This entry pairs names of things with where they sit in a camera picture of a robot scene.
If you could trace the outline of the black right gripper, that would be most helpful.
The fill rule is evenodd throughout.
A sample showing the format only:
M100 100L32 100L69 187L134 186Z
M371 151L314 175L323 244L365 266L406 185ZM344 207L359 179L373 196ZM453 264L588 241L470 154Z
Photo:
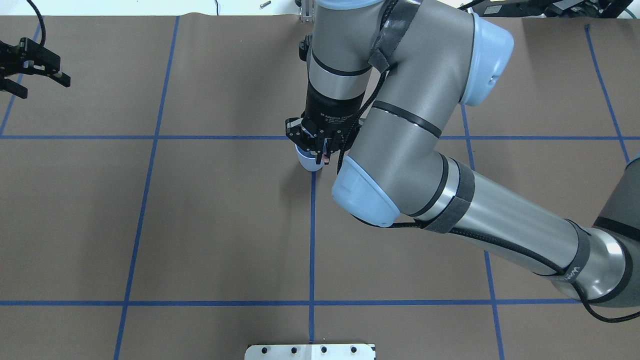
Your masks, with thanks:
M313 163L320 163L318 152L331 156L350 150L362 127L354 124L365 93L351 99L334 99L307 84L305 109L300 117L285 120L285 136L297 146L298 153Z

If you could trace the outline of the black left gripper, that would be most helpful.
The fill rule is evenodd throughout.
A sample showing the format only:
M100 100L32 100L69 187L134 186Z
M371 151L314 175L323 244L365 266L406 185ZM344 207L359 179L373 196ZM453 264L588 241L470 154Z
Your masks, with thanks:
M57 84L71 87L70 75L61 68L61 57L30 38L19 39L18 44L0 43L0 91L20 99L28 98L28 89L9 79L13 75L36 75L51 79Z

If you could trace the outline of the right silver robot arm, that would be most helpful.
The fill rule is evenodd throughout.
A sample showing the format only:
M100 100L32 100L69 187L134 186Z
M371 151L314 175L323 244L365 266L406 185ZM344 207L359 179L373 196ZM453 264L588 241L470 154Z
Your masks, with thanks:
M581 227L436 151L514 50L505 29L436 0L318 0L305 110L286 121L307 171L340 153L333 199L371 226L455 234L551 281L587 308L639 305L639 158Z

